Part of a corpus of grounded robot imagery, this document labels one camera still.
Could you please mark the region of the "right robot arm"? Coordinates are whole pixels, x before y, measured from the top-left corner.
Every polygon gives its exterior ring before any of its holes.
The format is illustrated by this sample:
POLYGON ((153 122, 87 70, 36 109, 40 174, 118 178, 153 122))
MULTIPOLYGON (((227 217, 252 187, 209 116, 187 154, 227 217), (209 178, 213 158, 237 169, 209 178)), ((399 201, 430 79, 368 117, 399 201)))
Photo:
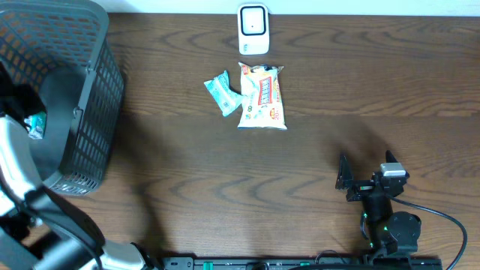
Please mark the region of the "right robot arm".
POLYGON ((403 165, 387 151, 385 162, 369 179, 355 180, 347 157, 340 155, 335 188, 346 191, 348 202, 361 202, 361 231, 377 256, 411 254, 418 250, 420 218, 392 208, 392 200, 404 192, 409 177, 403 165))

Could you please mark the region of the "light green wipes packet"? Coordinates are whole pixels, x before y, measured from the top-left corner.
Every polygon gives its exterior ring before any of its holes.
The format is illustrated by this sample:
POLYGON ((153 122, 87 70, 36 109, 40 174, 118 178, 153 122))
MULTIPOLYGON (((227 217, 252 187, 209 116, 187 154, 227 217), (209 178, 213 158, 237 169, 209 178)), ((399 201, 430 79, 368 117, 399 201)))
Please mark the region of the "light green wipes packet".
POLYGON ((204 86, 219 106, 223 117, 229 116, 242 104, 243 96, 230 89, 230 77, 226 70, 214 79, 205 81, 204 86))

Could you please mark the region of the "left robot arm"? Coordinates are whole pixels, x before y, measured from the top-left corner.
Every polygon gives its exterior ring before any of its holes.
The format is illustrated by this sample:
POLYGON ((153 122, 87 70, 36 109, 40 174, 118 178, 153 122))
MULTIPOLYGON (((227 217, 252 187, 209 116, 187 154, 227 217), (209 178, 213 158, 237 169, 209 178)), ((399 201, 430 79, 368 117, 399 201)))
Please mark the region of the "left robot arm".
POLYGON ((46 187, 25 118, 45 107, 1 69, 1 263, 10 269, 161 269, 134 243, 107 241, 83 211, 46 187))

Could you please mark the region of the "yellow snack bag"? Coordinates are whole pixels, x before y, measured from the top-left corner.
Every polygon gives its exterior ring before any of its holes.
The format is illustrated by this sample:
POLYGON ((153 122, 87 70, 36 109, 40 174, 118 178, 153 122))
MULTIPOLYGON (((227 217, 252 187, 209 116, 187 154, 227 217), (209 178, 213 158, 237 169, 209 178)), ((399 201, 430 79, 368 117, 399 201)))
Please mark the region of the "yellow snack bag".
POLYGON ((242 114, 238 129, 273 128, 286 130, 279 73, 284 66, 261 64, 241 68, 242 114))

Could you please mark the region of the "teal tissue pack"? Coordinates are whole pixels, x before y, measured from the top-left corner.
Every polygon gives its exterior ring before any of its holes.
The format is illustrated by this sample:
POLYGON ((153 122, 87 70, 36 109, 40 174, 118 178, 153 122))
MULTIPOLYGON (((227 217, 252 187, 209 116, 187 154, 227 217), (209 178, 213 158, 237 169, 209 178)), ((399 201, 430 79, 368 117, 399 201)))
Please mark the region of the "teal tissue pack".
POLYGON ((34 115, 30 115, 24 119, 28 136, 33 140, 42 140, 44 138, 47 114, 45 112, 39 112, 34 115))

